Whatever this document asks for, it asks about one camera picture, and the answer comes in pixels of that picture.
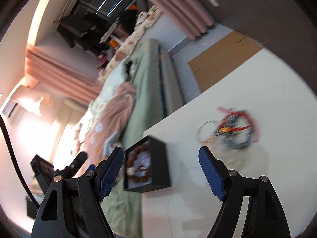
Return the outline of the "silver hoop bangle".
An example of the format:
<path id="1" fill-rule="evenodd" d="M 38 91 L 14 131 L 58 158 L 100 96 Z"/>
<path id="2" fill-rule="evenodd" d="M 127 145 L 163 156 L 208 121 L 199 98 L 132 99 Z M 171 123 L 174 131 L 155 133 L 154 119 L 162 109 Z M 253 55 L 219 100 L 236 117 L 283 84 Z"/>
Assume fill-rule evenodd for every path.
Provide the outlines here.
<path id="1" fill-rule="evenodd" d="M 215 131 L 218 128 L 219 123 L 215 120 L 210 120 L 197 128 L 195 134 L 195 140 L 198 143 L 209 143 L 215 139 Z"/>

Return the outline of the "black jewelry box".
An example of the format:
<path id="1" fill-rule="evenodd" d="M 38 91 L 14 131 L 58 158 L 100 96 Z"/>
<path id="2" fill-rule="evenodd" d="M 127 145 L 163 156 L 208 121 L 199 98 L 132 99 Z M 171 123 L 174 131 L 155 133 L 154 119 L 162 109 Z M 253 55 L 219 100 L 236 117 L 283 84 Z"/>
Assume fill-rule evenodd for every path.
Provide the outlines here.
<path id="1" fill-rule="evenodd" d="M 124 190 L 150 192 L 171 187 L 166 145 L 150 135 L 125 151 Z"/>

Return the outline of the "pink floral blanket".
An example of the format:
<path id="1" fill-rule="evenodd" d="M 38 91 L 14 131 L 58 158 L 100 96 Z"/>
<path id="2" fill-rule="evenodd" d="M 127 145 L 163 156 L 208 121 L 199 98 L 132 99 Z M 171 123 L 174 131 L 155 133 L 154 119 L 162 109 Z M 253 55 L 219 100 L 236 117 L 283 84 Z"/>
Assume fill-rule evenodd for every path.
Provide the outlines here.
<path id="1" fill-rule="evenodd" d="M 85 136 L 81 151 L 88 158 L 76 176 L 85 173 L 89 166 L 97 166 L 107 160 L 111 152 L 119 144 L 119 137 L 128 124 L 134 106 L 135 88 L 130 82 L 120 84 L 115 96 L 107 103 L 99 120 Z"/>

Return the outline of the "pink curtain by window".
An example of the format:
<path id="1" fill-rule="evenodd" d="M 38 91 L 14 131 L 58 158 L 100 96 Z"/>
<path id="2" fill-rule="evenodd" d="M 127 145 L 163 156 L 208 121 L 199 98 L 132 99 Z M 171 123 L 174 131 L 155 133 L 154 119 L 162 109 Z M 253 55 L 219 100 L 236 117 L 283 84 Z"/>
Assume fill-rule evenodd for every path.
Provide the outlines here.
<path id="1" fill-rule="evenodd" d="M 103 87 L 100 81 L 54 60 L 34 46 L 26 48 L 24 71 L 26 75 L 85 105 L 96 99 Z"/>

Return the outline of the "bed with green sheet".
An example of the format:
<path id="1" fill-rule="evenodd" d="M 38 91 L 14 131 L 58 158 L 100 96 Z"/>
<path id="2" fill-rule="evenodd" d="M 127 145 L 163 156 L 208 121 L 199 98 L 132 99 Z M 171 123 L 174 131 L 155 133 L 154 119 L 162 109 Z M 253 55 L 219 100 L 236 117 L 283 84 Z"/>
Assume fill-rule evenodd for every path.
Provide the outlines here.
<path id="1" fill-rule="evenodd" d="M 165 112 L 159 71 L 170 59 L 155 39 L 147 39 L 132 55 L 134 73 L 130 84 L 135 88 L 134 105 L 119 142 L 125 149 L 142 139 L 143 132 L 168 113 Z M 101 203 L 106 219 L 116 234 L 142 237 L 141 195 L 124 190 L 124 173 L 119 174 L 109 196 Z"/>

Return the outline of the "flat cardboard sheet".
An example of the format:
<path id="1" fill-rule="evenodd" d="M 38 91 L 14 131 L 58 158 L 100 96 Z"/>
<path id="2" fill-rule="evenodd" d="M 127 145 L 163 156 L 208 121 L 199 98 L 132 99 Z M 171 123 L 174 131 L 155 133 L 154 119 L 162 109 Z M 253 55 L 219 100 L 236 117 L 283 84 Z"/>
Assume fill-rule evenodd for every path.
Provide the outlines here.
<path id="1" fill-rule="evenodd" d="M 218 83 L 262 48 L 248 36 L 232 31 L 194 57 L 189 66 L 200 92 Z"/>

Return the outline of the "dark hanging clothes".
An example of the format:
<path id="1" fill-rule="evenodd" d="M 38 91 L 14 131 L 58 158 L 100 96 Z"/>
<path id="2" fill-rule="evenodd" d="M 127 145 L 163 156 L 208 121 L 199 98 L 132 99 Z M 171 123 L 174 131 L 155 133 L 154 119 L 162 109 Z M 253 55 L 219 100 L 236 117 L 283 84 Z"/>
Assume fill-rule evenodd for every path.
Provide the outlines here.
<path id="1" fill-rule="evenodd" d="M 70 48 L 81 47 L 85 52 L 90 51 L 98 56 L 110 46 L 101 42 L 107 31 L 107 21 L 92 13 L 83 17 L 70 15 L 62 17 L 57 32 L 62 36 Z"/>

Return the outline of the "floral pillow row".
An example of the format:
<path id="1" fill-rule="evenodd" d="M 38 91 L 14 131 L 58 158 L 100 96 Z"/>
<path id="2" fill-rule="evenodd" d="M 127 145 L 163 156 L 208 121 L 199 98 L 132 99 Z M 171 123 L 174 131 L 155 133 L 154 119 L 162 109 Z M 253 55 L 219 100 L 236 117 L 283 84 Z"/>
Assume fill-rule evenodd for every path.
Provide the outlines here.
<path id="1" fill-rule="evenodd" d="M 119 66 L 122 60 L 133 53 L 146 30 L 152 27 L 162 12 L 161 8 L 153 5 L 149 11 L 142 11 L 135 17 L 131 16 L 128 18 L 136 20 L 136 23 L 132 25 L 132 33 L 127 34 L 127 36 L 124 37 L 124 41 L 119 45 L 119 48 L 116 50 L 109 63 L 106 64 L 105 69 L 99 73 L 98 80 L 100 82 L 104 83 L 111 72 Z"/>

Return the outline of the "white wall switch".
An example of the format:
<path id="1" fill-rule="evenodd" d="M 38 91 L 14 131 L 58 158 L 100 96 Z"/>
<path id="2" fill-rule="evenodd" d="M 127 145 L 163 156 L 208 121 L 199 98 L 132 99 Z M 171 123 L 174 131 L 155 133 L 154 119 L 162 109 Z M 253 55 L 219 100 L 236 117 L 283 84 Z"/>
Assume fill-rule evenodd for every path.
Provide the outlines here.
<path id="1" fill-rule="evenodd" d="M 211 5 L 213 5 L 214 7 L 218 7 L 219 3 L 217 2 L 217 0 L 209 0 L 209 2 L 211 3 Z"/>

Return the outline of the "pink curtain by wall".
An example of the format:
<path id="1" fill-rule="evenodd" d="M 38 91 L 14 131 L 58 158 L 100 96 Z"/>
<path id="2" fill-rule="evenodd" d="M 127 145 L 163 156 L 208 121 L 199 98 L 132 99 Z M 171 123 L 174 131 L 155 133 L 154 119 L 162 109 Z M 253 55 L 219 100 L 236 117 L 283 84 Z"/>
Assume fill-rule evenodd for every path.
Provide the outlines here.
<path id="1" fill-rule="evenodd" d="M 195 40 L 214 25 L 211 14 L 198 0 L 148 0 L 163 10 L 187 35 Z"/>

